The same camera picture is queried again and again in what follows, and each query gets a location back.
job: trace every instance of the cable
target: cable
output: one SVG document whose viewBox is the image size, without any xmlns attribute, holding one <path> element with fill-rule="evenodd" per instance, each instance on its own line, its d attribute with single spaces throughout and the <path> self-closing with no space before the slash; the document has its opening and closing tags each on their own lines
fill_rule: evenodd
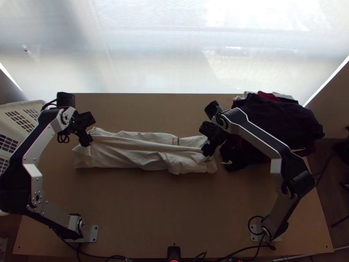
<svg viewBox="0 0 349 262">
<path fill-rule="evenodd" d="M 65 144 L 67 144 L 67 143 L 69 143 L 69 141 L 70 141 L 70 138 L 69 138 L 69 136 L 67 134 L 59 134 L 57 136 L 57 142 L 58 143 L 65 143 Z"/>
<path fill-rule="evenodd" d="M 196 261 L 198 261 L 198 260 L 204 261 L 204 262 L 205 262 L 205 261 L 206 261 L 206 260 L 205 260 L 206 254 L 207 254 L 207 251 L 198 254 L 196 257 L 194 257 L 194 259 L 193 259 L 192 262 L 196 262 Z"/>
<path fill-rule="evenodd" d="M 82 243 L 79 243 L 78 250 L 76 251 L 76 257 L 78 258 L 79 262 L 82 262 L 81 258 L 80 258 L 80 248 L 81 248 L 81 245 L 82 245 Z"/>
<path fill-rule="evenodd" d="M 52 100 L 52 101 L 50 101 L 50 102 L 48 102 L 48 103 L 46 103 L 45 105 L 42 106 L 41 111 L 43 111 L 48 106 L 56 106 L 57 107 L 57 105 L 53 103 L 53 102 L 56 102 L 56 101 L 57 101 L 57 98 Z"/>
<path fill-rule="evenodd" d="M 125 258 L 122 255 L 112 255 L 112 256 L 108 257 L 105 262 L 108 262 L 110 259 L 122 259 L 122 260 L 126 260 L 126 262 L 127 262 L 127 258 Z"/>
<path fill-rule="evenodd" d="M 82 243 L 79 243 L 79 246 L 78 248 L 75 248 L 73 247 L 71 244 L 68 244 L 64 239 L 62 239 L 57 233 L 56 231 L 53 230 L 53 232 L 59 237 L 60 240 L 62 240 L 64 242 L 64 244 L 66 244 L 68 247 L 70 247 L 71 249 L 75 250 L 77 252 L 77 256 L 78 256 L 78 260 L 79 262 L 81 261 L 80 259 L 80 254 L 83 254 L 83 255 L 86 255 L 88 257 L 91 257 L 91 258 L 96 258 L 96 259 L 106 259 L 106 261 L 109 261 L 110 259 L 123 259 L 125 260 L 126 262 L 132 262 L 131 259 L 128 259 L 127 257 L 123 256 L 123 255 L 112 255 L 110 257 L 106 257 L 106 256 L 100 256 L 100 255 L 92 255 L 92 254 L 89 254 L 89 253 L 86 253 L 84 251 L 81 251 L 80 248 L 80 244 L 82 245 Z"/>
<path fill-rule="evenodd" d="M 242 249 L 240 249 L 240 250 L 238 250 L 238 251 L 235 251 L 234 253 L 231 253 L 231 254 L 229 254 L 229 255 L 227 255 L 227 256 L 225 256 L 225 257 L 222 257 L 222 258 L 217 259 L 216 262 L 220 262 L 220 261 L 222 261 L 222 260 L 224 260 L 224 259 L 230 259 L 230 258 L 232 258 L 232 256 L 234 256 L 234 255 L 236 255 L 236 254 L 238 254 L 238 253 L 240 253 L 240 252 L 242 252 L 242 251 L 248 250 L 248 249 L 257 248 L 257 253 L 254 255 L 254 257 L 253 257 L 251 260 L 255 259 L 255 258 L 258 256 L 258 253 L 259 253 L 259 249 L 260 249 L 260 248 L 270 248 L 270 249 L 273 250 L 273 251 L 276 250 L 276 248 L 275 248 L 274 246 L 270 245 L 270 244 L 267 244 L 267 245 L 262 245 L 262 244 L 261 244 L 261 243 L 262 243 L 262 240 L 263 240 L 263 238 L 264 238 L 264 236 L 265 236 L 265 234 L 262 236 L 259 245 L 257 245 L 257 246 L 250 246 L 250 247 L 247 247 L 247 248 L 242 248 Z"/>
<path fill-rule="evenodd" d="M 321 174 L 320 174 L 319 178 L 316 180 L 316 186 L 319 184 L 319 182 L 320 182 L 321 178 L 323 177 L 323 175 L 324 175 L 324 173 L 325 173 L 325 171 L 326 171 L 326 169 L 327 169 L 327 167 L 328 167 L 330 161 L 332 160 L 332 158 L 333 158 L 334 156 L 335 156 L 335 153 L 333 152 L 333 153 L 331 153 L 331 155 L 326 159 L 325 164 L 324 164 L 324 167 L 322 168 Z"/>
<path fill-rule="evenodd" d="M 260 248 L 270 248 L 270 249 L 273 250 L 273 251 L 276 250 L 276 248 L 275 248 L 274 246 L 272 246 L 270 243 L 267 243 L 266 245 L 262 245 L 263 239 L 264 239 L 264 237 L 266 236 L 266 233 L 265 233 L 265 232 L 258 232 L 258 233 L 256 233 L 256 232 L 253 232 L 253 231 L 251 230 L 250 224 L 251 224 L 251 221 L 252 221 L 253 219 L 255 219 L 255 218 L 261 218 L 261 219 L 263 219 L 264 217 L 262 217 L 262 216 L 253 216 L 253 217 L 251 217 L 251 218 L 248 220 L 248 222 L 247 222 L 247 227 L 248 227 L 248 230 L 249 230 L 253 235 L 256 235 L 256 236 L 261 235 L 261 236 L 262 236 L 261 239 L 260 239 L 259 245 L 258 245 L 258 246 L 250 246 L 250 247 L 242 248 L 242 249 L 240 249 L 240 250 L 238 250 L 238 251 L 235 251 L 234 253 L 231 253 L 231 254 L 229 254 L 229 255 L 223 257 L 223 258 L 217 259 L 216 262 L 220 262 L 220 261 L 222 261 L 222 260 L 224 260 L 224 259 L 230 259 L 230 258 L 232 258 L 232 256 L 234 256 L 234 255 L 236 255 L 236 254 L 238 254 L 238 253 L 240 253 L 240 252 L 242 252 L 242 251 L 248 250 L 248 249 L 257 248 L 257 252 L 256 252 L 256 254 L 253 256 L 253 258 L 248 259 L 248 260 L 244 260 L 244 261 L 252 261 L 252 260 L 254 260 L 254 259 L 258 256 L 258 253 L 259 253 Z"/>
<path fill-rule="evenodd" d="M 252 232 L 252 230 L 251 230 L 251 225 L 250 225 L 250 224 L 251 224 L 251 221 L 252 221 L 253 219 L 255 219 L 255 218 L 261 218 L 261 219 L 263 219 L 264 217 L 262 217 L 262 216 L 253 216 L 253 217 L 251 217 L 251 218 L 248 220 L 248 222 L 247 222 L 248 231 L 250 231 L 252 234 L 254 234 L 254 235 L 256 235 L 256 236 L 260 236 L 260 235 L 264 234 L 265 232 L 262 231 L 262 232 L 256 233 L 256 232 Z"/>
<path fill-rule="evenodd" d="M 262 241 L 263 241 L 263 238 L 265 237 L 265 235 L 266 235 L 266 234 L 264 233 L 264 234 L 262 235 L 262 237 L 260 238 L 259 245 L 258 245 L 256 254 L 254 255 L 254 257 L 251 258 L 251 259 L 245 260 L 245 261 L 253 261 L 253 260 L 258 256 L 258 253 L 259 253 L 259 250 L 260 250 L 260 246 L 262 245 Z"/>
</svg>

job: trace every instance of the wooden table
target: wooden table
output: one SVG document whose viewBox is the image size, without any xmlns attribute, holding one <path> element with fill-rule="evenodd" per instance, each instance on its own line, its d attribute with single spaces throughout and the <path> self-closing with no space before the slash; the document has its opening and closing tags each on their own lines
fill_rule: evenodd
<svg viewBox="0 0 349 262">
<path fill-rule="evenodd" d="M 179 137 L 198 135 L 207 120 L 205 106 L 217 100 L 230 108 L 235 95 L 202 94 L 77 94 L 79 112 L 91 111 L 96 126 L 110 132 L 166 132 Z M 99 225 L 96 243 L 83 251 L 95 255 L 163 258 L 167 247 L 179 245 L 182 257 L 208 251 L 221 257 L 251 241 L 247 221 L 267 215 L 275 202 L 275 181 L 269 164 L 228 173 L 216 154 L 215 174 L 175 176 L 140 169 L 74 169 L 72 148 L 55 139 L 42 154 L 39 169 L 47 198 L 69 213 Z M 302 199 L 289 220 L 276 251 L 260 255 L 333 252 L 316 189 Z M 241 255 L 253 255 L 249 250 Z M 23 217 L 14 253 L 75 256 L 47 226 Z"/>
</svg>

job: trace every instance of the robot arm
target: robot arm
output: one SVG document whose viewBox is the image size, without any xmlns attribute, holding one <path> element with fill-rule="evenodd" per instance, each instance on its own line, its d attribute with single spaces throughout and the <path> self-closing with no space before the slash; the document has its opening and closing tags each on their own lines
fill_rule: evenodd
<svg viewBox="0 0 349 262">
<path fill-rule="evenodd" d="M 43 176 L 37 168 L 39 158 L 55 134 L 73 133 L 82 146 L 89 146 L 92 137 L 86 128 L 95 123 L 90 112 L 75 110 L 75 97 L 57 94 L 57 107 L 43 110 L 37 127 L 21 143 L 0 176 L 0 209 L 31 217 L 51 227 L 67 242 L 95 242 L 98 227 L 87 225 L 79 214 L 68 214 L 46 198 Z"/>
<path fill-rule="evenodd" d="M 239 135 L 271 158 L 270 173 L 277 179 L 277 200 L 270 214 L 261 221 L 262 229 L 272 241 L 287 230 L 288 219 L 299 201 L 315 187 L 315 180 L 304 160 L 290 148 L 249 122 L 239 108 L 223 111 L 211 102 L 205 112 L 211 122 L 203 122 L 200 133 L 206 135 L 209 144 L 202 147 L 203 155 L 212 156 L 216 148 L 233 135 Z"/>
</svg>

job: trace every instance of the white cloth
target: white cloth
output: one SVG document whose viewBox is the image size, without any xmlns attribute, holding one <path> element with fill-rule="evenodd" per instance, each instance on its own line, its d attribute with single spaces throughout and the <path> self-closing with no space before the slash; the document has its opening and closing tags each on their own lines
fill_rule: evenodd
<svg viewBox="0 0 349 262">
<path fill-rule="evenodd" d="M 205 136 L 178 138 L 165 133 L 120 131 L 110 133 L 101 128 L 89 132 L 93 142 L 87 148 L 76 146 L 75 167 L 117 167 L 164 170 L 178 175 L 189 172 L 214 173 L 213 157 L 202 155 Z"/>
</svg>

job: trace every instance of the laundry basket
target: laundry basket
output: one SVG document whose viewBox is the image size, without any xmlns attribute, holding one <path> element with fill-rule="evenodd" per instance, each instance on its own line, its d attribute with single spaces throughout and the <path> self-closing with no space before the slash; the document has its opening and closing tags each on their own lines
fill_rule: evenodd
<svg viewBox="0 0 349 262">
<path fill-rule="evenodd" d="M 43 100 L 0 105 L 0 175 L 19 144 L 37 125 Z"/>
</svg>

